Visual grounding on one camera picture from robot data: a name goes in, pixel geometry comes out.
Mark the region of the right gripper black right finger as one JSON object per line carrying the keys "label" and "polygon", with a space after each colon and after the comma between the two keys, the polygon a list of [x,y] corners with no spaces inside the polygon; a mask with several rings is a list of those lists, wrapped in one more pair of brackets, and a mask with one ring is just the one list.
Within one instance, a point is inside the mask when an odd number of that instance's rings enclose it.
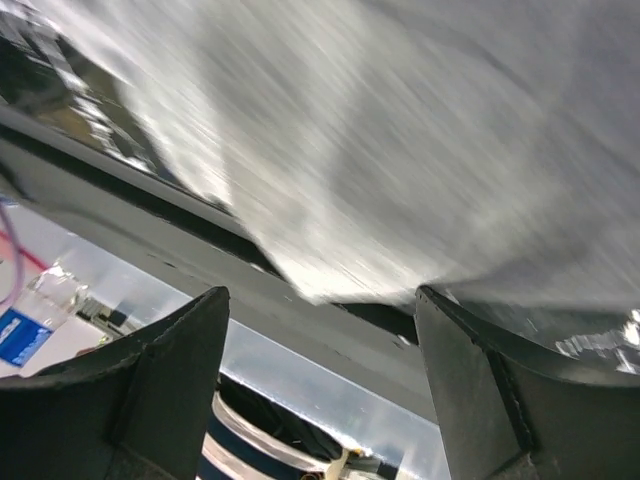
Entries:
{"label": "right gripper black right finger", "polygon": [[638,377],[555,353],[428,287],[415,325],[452,478],[638,478]]}

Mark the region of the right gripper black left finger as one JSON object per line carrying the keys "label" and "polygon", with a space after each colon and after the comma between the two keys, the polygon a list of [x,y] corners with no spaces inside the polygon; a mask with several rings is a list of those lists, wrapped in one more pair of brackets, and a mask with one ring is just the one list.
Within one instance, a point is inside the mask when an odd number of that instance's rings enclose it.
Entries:
{"label": "right gripper black left finger", "polygon": [[2,478],[195,478],[229,302],[215,287],[89,353],[2,378]]}

